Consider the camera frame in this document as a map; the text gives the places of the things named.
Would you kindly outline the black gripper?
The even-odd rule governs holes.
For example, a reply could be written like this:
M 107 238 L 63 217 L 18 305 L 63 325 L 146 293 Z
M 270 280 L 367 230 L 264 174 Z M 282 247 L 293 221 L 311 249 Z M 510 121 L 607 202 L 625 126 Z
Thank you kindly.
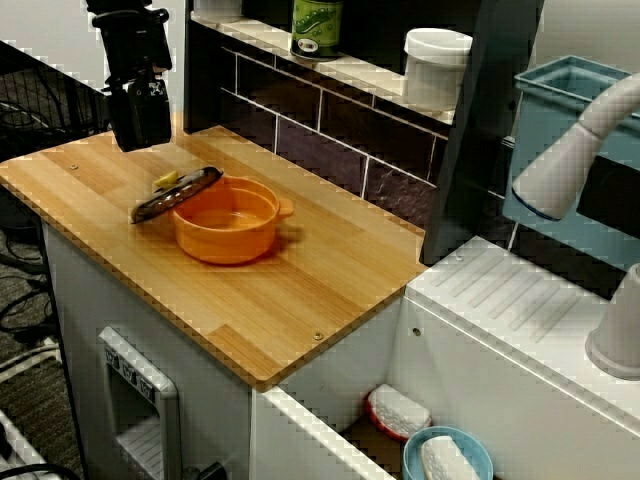
M 109 76 L 112 131 L 123 152 L 168 143 L 171 116 L 166 84 L 157 75 L 173 67 L 164 24 L 167 9 L 92 9 L 92 26 L 100 31 Z M 154 80 L 139 79 L 148 77 Z M 124 85 L 131 82 L 127 90 Z

